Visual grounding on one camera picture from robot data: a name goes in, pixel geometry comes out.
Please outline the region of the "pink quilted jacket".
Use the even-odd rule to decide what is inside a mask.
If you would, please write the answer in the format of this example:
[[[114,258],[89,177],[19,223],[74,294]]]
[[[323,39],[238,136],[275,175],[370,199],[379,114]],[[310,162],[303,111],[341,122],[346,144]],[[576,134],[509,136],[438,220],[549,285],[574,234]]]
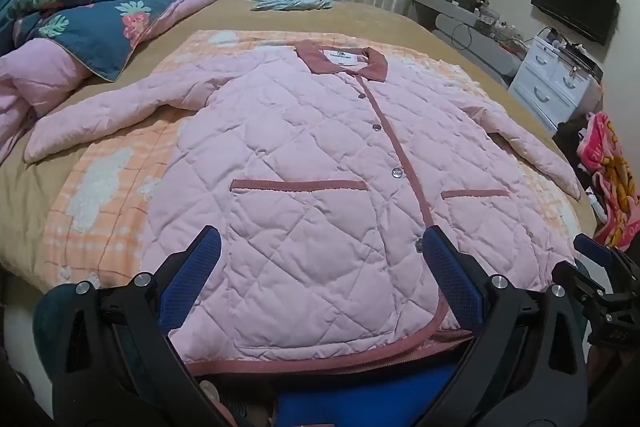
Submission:
[[[35,162],[185,109],[139,248],[154,271],[214,227],[221,255],[170,331],[195,374],[346,369],[468,335],[420,242],[439,227],[519,288],[574,256],[520,162],[563,192],[568,162],[488,98],[372,48],[311,41],[216,54],[41,119]]]

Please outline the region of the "pink yellow cartoon towel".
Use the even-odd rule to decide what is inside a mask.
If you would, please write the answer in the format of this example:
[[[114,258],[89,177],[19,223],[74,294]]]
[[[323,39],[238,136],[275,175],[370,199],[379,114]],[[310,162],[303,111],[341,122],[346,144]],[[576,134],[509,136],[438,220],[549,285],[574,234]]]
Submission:
[[[639,232],[639,189],[607,113],[591,115],[577,154],[603,197],[606,221],[594,239],[626,251]]]

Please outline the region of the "blue trousers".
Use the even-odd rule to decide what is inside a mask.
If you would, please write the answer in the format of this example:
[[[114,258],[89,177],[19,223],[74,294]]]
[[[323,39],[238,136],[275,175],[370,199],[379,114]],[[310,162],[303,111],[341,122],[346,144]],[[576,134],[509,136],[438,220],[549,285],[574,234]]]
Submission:
[[[441,364],[422,371],[331,390],[285,392],[278,398],[275,426],[413,425],[449,383],[456,367]]]

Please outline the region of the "orange checked cloud blanket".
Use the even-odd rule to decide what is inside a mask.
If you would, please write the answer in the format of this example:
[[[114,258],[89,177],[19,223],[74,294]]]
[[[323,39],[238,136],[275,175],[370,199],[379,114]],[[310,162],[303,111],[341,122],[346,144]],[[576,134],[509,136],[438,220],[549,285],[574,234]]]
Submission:
[[[340,48],[372,46],[389,60],[439,75],[472,95],[487,100],[478,77],[459,66],[437,61],[404,46],[335,32],[200,30],[156,66],[171,72],[213,54],[230,55],[258,46],[290,46],[312,40]],[[163,176],[186,112],[162,108],[111,138],[90,145],[74,165],[47,217],[41,262],[37,270],[48,285],[90,279],[104,286],[122,283],[137,272],[143,220]]]

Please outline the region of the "white drawer cabinet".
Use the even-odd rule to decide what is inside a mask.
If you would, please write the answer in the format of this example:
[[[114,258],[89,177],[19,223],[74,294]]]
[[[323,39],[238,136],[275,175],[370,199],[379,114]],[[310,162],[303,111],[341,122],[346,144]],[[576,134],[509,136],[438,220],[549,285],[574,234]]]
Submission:
[[[603,90],[598,65],[590,68],[584,54],[555,28],[546,27],[530,40],[509,92],[549,134],[573,117],[601,106]]]

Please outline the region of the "tan bed sheet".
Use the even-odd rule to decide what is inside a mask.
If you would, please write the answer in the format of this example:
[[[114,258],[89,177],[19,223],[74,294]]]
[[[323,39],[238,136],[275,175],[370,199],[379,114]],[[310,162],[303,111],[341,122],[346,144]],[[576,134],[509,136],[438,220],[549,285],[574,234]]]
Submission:
[[[461,66],[470,77],[480,78],[492,101],[501,104],[542,143],[551,143],[550,135],[512,95],[458,51],[407,17],[360,3],[341,3],[326,11],[255,13],[244,0],[219,0],[140,46],[118,78],[119,86],[128,86],[156,72],[164,57],[200,30],[335,32],[426,53],[437,61]],[[24,148],[17,145],[3,161],[1,268],[40,291],[58,284],[48,285],[37,272],[48,214],[74,165],[89,146],[72,148],[29,165],[23,158]]]

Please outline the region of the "grey dressing table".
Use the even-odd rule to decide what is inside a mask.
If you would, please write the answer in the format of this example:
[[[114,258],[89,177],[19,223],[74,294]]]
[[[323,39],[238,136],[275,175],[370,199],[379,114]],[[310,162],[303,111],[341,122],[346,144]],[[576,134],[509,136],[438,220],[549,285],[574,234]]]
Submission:
[[[446,0],[412,0],[410,16],[433,35],[509,88],[522,60],[484,35],[475,23],[476,14]]]

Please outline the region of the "blue floral pink quilt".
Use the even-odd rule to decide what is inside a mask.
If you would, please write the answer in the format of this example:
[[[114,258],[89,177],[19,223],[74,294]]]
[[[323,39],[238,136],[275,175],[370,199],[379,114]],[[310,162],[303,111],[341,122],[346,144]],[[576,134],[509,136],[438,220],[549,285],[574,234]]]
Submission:
[[[218,0],[1,0],[1,154],[85,79]]]

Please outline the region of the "light blue garment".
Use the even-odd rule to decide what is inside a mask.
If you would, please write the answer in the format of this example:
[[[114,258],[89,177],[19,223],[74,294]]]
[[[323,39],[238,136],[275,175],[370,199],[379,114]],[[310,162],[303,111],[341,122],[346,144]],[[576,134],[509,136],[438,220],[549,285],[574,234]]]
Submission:
[[[333,0],[248,0],[253,11],[314,11],[333,8]]]

